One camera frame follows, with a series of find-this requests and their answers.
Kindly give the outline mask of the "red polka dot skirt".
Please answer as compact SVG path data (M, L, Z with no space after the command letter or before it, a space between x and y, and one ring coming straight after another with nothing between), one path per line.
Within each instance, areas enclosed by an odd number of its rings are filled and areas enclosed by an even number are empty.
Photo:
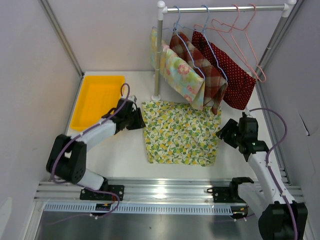
M200 32L193 32L191 43L195 44L214 67L217 67L216 60L204 36ZM234 109L244 110L251 98L256 80L237 65L223 50L219 49L212 42L210 44L218 58L219 66L228 77L228 86L223 100Z

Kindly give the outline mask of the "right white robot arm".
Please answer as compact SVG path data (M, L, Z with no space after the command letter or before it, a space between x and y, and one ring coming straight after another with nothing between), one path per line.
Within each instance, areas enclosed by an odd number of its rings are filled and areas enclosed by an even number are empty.
M260 187L250 177L234 177L227 187L216 186L206 191L215 203L245 203L258 219L264 240L303 239L308 209L284 185L280 169L270 159L267 144L258 139L255 118L243 114L239 121L229 119L216 136L238 149L254 171Z

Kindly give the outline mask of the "lemon print cloth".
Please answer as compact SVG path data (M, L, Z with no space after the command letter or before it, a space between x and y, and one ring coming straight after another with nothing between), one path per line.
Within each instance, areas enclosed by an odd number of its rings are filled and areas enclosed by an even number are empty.
M150 164L209 167L215 164L222 111L196 110L189 104L147 101L141 104L147 160Z

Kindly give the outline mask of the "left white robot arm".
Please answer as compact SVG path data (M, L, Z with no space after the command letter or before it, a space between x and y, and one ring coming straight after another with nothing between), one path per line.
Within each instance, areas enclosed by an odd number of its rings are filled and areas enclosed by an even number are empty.
M124 186L110 185L106 177L87 169L87 153L124 129L131 131L146 126L136 101L134 95L120 98L116 107L83 132L75 136L58 135L46 164L51 177L83 187L81 200L122 201Z

